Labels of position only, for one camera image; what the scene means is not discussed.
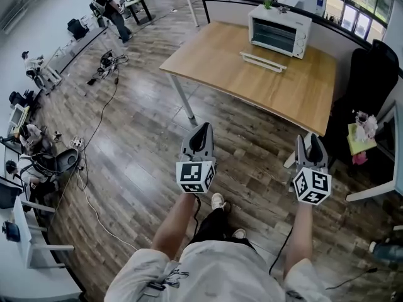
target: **small plant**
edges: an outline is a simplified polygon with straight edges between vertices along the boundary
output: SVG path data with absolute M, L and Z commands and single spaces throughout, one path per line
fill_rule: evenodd
M 263 6 L 265 9 L 271 9 L 271 5 L 273 4 L 272 0 L 263 0 Z

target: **window frame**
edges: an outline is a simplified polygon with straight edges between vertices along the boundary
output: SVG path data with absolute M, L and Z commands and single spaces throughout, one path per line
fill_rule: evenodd
M 365 9 L 364 7 L 360 6 L 360 4 L 359 4 L 358 2 L 355 2 L 355 1 L 353 1 L 353 0 L 342 0 L 342 1 L 343 1 L 343 10 L 341 11 L 342 17 L 343 17 L 343 14 L 344 14 L 344 9 L 345 9 L 345 7 L 346 7 L 346 4 L 348 4 L 349 6 L 351 6 L 351 7 L 355 8 L 355 9 L 357 9 L 359 12 L 361 12 L 361 13 L 367 15 L 368 17 L 370 17 L 370 19 L 371 19 L 370 26 L 371 26 L 371 24 L 372 24 L 372 20 L 375 20 L 375 21 L 377 21 L 378 23 L 380 23 L 383 27 L 388 28 L 388 22 L 389 22 L 389 20 L 390 20 L 390 15 L 392 14 L 393 5 L 394 5 L 394 0 L 391 0 L 392 4 L 391 4 L 391 6 L 390 6 L 390 10 L 391 10 L 391 11 L 390 11 L 389 14 L 388 14 L 388 19 L 387 19 L 388 22 L 385 22 L 384 20 L 380 19 L 380 18 L 375 14 L 375 12 L 376 12 L 376 10 L 377 10 L 377 6 L 378 6 L 378 0 L 375 1 L 375 7 L 374 7 L 374 9 L 373 9 L 373 13 L 372 13 L 371 11 Z

